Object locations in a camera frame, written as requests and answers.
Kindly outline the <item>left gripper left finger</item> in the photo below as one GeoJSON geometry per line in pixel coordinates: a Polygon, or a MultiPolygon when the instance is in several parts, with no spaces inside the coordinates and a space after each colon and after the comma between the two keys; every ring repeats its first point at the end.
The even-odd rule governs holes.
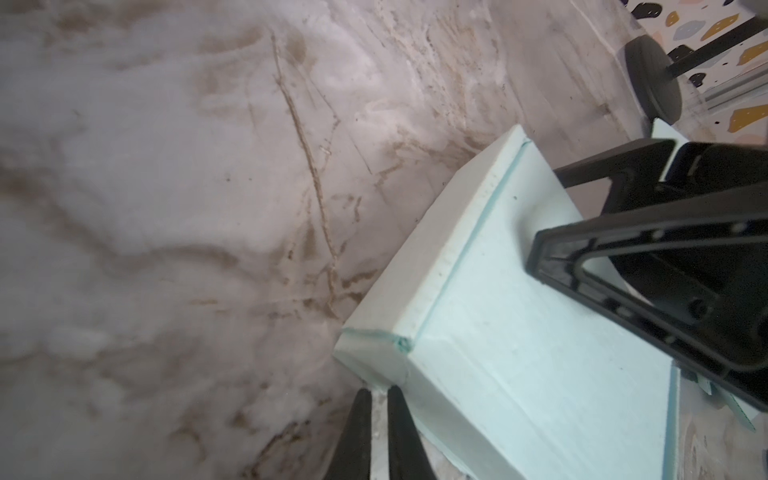
{"type": "Polygon", "coordinates": [[[360,389],[349,415],[324,480],[369,480],[371,472],[372,393],[360,389]]]}

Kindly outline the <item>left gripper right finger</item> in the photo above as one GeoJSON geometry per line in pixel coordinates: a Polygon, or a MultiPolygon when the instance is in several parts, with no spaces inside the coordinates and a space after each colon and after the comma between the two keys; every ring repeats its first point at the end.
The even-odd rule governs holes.
{"type": "Polygon", "coordinates": [[[398,386],[387,391],[390,480],[436,480],[407,401],[398,386]]]}

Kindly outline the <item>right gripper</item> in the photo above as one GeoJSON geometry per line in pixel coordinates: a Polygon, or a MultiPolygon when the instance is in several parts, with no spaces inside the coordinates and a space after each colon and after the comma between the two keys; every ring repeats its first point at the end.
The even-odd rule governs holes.
{"type": "Polygon", "coordinates": [[[527,272],[765,410],[767,150],[688,144],[660,182],[675,146],[555,169],[564,188],[609,179],[614,214],[538,232],[527,272]]]}

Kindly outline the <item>mint paper box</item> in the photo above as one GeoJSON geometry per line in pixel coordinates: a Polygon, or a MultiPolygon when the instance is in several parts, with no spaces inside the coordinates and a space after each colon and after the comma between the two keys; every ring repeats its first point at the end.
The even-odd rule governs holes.
{"type": "Polygon", "coordinates": [[[475,479],[671,479],[671,358],[530,276],[537,232],[580,214],[514,127],[461,167],[345,322],[335,357],[400,387],[475,479]]]}
{"type": "Polygon", "coordinates": [[[689,143],[689,139],[677,131],[673,126],[659,118],[654,119],[652,122],[651,137],[657,140],[672,140],[674,142],[670,157],[659,177],[660,181],[665,182],[677,153],[683,146],[689,143]]]}

